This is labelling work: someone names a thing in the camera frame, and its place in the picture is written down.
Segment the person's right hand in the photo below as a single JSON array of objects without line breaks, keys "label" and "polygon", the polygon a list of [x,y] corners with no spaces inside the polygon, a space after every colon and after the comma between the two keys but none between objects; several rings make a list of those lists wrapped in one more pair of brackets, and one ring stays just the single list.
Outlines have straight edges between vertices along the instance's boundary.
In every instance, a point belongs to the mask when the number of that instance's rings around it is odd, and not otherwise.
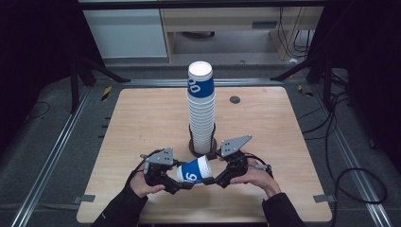
[{"label": "person's right hand", "polygon": [[245,175],[240,177],[232,178],[230,180],[231,184],[235,183],[251,183],[255,186],[262,188],[268,198],[281,192],[278,183],[263,169],[257,169],[253,166],[258,163],[253,158],[248,158],[248,171]]}]

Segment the tabletop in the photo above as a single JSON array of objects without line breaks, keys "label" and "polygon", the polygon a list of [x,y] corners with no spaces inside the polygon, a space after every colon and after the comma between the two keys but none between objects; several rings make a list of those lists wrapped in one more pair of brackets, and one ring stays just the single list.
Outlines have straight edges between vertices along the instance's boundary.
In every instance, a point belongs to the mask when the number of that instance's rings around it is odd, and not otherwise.
[{"label": "tabletop", "polygon": [[[282,87],[217,87],[215,139],[251,134],[243,148],[272,167],[274,179],[287,193],[303,221],[328,221],[327,202],[316,203],[323,194],[304,137]],[[230,97],[238,96],[233,104]],[[155,149],[174,148],[174,158],[189,162],[194,157],[188,148],[189,113],[186,88],[125,89],[116,103],[113,116],[96,159],[78,221],[95,221],[101,211],[123,188],[131,171],[142,161],[140,154]],[[216,177],[226,166],[210,161]],[[176,169],[168,176],[177,179]],[[266,222],[262,210],[263,190],[251,184],[197,184],[175,195],[165,191],[148,196],[140,223]]]}]

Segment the stack of paper cups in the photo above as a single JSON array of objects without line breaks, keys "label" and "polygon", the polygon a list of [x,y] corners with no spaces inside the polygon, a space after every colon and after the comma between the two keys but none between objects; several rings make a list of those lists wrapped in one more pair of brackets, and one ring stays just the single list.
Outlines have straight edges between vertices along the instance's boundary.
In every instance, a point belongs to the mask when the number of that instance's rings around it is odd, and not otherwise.
[{"label": "stack of paper cups", "polygon": [[212,65],[196,61],[188,69],[189,125],[194,151],[210,151],[211,136],[215,125],[215,85]]}]

